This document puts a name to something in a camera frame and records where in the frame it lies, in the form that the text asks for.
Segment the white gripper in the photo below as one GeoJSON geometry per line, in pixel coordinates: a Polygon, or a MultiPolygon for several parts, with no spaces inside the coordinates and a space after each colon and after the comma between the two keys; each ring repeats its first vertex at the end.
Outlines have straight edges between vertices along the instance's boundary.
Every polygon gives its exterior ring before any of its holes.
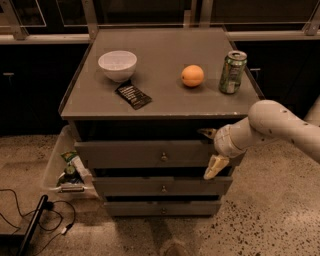
{"type": "Polygon", "coordinates": [[[230,125],[226,125],[218,131],[214,128],[200,128],[197,132],[211,140],[214,139],[215,150],[220,154],[211,156],[203,176],[205,180],[216,177],[217,174],[229,164],[229,158],[235,158],[245,152],[244,149],[239,149],[233,143],[230,125]]]}

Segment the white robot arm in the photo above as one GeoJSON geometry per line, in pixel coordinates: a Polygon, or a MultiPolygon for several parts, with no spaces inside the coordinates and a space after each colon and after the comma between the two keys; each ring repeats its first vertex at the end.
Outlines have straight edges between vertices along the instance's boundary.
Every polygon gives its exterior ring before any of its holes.
{"type": "Polygon", "coordinates": [[[311,159],[320,162],[320,126],[318,120],[302,120],[273,100],[254,103],[248,116],[219,129],[200,128],[200,134],[211,139],[216,153],[209,160],[204,179],[214,178],[235,158],[255,145],[282,139],[294,145],[311,159]]]}

